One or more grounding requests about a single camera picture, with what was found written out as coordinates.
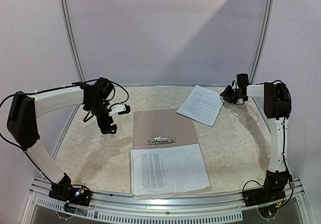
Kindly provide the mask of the translucent brown folder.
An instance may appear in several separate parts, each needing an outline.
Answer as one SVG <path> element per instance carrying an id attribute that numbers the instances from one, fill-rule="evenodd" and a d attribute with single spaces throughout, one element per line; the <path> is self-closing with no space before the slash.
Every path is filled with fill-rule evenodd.
<path id="1" fill-rule="evenodd" d="M 211 189 L 193 121 L 175 109 L 134 112 L 130 156 L 131 192 L 136 200 Z"/>

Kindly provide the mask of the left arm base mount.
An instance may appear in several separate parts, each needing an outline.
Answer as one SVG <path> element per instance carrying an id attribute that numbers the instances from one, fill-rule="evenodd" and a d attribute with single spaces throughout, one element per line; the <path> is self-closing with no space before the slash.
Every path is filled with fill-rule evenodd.
<path id="1" fill-rule="evenodd" d="M 85 185 L 52 184 L 49 197 L 70 204 L 88 207 L 93 192 Z"/>

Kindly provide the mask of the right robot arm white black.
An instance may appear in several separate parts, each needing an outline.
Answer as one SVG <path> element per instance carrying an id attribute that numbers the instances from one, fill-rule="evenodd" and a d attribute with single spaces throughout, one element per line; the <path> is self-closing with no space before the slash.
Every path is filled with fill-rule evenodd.
<path id="1" fill-rule="evenodd" d="M 240 73 L 236 80 L 228 85 L 220 97 L 224 101 L 236 105 L 239 100 L 246 102 L 249 98 L 263 98 L 263 111 L 271 134 L 271 154 L 259 197 L 264 202 L 270 202 L 291 182 L 287 166 L 287 129 L 291 113 L 291 97 L 285 83 L 280 80 L 250 84 L 248 75 Z"/>

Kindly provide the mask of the printed paper sheet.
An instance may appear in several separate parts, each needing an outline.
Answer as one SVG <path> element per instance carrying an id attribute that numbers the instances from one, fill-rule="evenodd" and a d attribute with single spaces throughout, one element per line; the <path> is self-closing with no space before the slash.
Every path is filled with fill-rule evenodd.
<path id="1" fill-rule="evenodd" d="M 131 191 L 155 196 L 210 186 L 199 144 L 131 150 Z"/>

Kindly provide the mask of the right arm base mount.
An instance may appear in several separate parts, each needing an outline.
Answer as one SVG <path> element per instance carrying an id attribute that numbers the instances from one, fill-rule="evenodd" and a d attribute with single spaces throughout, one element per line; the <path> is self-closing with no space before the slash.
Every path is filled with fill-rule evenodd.
<path id="1" fill-rule="evenodd" d="M 258 188 L 247 189 L 245 187 L 248 183 L 254 182 L 259 185 Z M 282 199 L 281 202 L 275 204 L 275 209 L 280 209 L 285 206 L 292 198 L 294 193 L 294 181 L 289 182 L 289 187 L 291 189 L 291 194 L 289 198 L 286 197 L 285 191 L 276 191 L 274 194 L 266 194 L 264 192 L 264 187 L 256 180 L 247 181 L 242 187 L 242 196 L 246 207 L 267 204 L 270 202 L 277 201 L 278 199 Z"/>

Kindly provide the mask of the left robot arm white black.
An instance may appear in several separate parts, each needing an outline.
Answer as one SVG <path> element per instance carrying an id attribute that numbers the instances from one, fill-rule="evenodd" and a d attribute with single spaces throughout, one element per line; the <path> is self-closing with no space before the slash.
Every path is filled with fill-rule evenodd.
<path id="1" fill-rule="evenodd" d="M 93 85 L 79 82 L 30 94 L 19 91 L 13 96 L 7 129 L 31 162 L 56 185 L 55 193 L 64 201 L 70 201 L 74 197 L 74 189 L 62 181 L 65 173 L 42 144 L 37 118 L 65 107 L 82 104 L 85 111 L 96 117 L 102 134 L 115 134 L 117 126 L 106 104 L 112 90 L 111 81 L 101 77 Z"/>

